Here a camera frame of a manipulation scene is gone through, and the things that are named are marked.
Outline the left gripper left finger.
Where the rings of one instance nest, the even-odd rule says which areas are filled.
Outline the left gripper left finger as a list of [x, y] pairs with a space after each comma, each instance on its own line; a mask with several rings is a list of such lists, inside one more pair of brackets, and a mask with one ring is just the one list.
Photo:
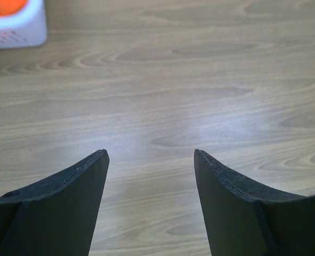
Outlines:
[[109, 156], [98, 150], [0, 197], [0, 255], [88, 255]]

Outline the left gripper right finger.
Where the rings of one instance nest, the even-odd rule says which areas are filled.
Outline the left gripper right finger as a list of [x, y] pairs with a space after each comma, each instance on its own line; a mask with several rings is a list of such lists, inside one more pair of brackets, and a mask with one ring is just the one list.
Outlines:
[[315, 255], [315, 195], [266, 186], [203, 150], [194, 169], [212, 255]]

